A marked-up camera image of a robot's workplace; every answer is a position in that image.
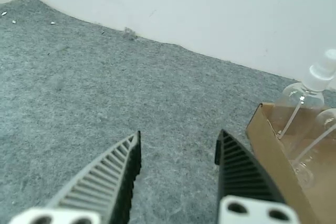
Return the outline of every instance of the plastic spray bottle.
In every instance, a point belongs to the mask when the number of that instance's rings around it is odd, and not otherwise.
[[[288,153],[292,167],[303,188],[310,188],[319,181],[336,176],[336,109],[321,112],[313,127]]]
[[[284,89],[268,117],[280,140],[288,133],[294,138],[301,136],[314,122],[324,106],[322,91],[333,79],[335,71],[336,50],[330,49],[309,68],[302,82],[291,84]],[[299,111],[305,119],[304,123],[300,120],[298,124],[296,116]]]

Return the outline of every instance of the cardboard box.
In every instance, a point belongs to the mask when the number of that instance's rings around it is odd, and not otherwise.
[[[247,126],[246,133],[255,156],[273,178],[287,204],[298,213],[302,224],[335,224],[336,167],[330,167],[318,186],[302,189],[284,154],[283,145],[267,119],[272,107],[271,103],[260,104]],[[290,138],[289,133],[282,141]],[[336,158],[327,147],[320,151],[323,155]]]

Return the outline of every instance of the white spray nozzle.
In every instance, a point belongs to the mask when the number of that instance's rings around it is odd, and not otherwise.
[[[303,79],[303,85],[315,92],[325,90],[336,72],[336,50],[325,52],[316,63],[309,68],[309,72]]]

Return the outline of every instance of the gray felt floor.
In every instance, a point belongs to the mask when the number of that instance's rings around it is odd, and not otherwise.
[[[39,0],[1,4],[4,11],[0,222],[42,206],[140,130],[130,223],[214,223],[220,129],[248,146],[245,127],[257,104],[293,81],[86,23]],[[327,104],[335,107],[332,95]]]

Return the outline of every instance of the mounting hole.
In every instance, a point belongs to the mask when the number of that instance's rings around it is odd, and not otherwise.
[[[230,203],[227,209],[238,214],[247,214],[247,209],[242,204],[236,202]]]
[[[52,218],[50,216],[41,216],[34,220],[31,224],[50,224]]]
[[[88,218],[82,218],[82,219],[76,220],[72,224],[92,224],[92,221]]]
[[[277,209],[272,209],[268,212],[268,215],[273,219],[289,221],[289,217],[285,213]]]

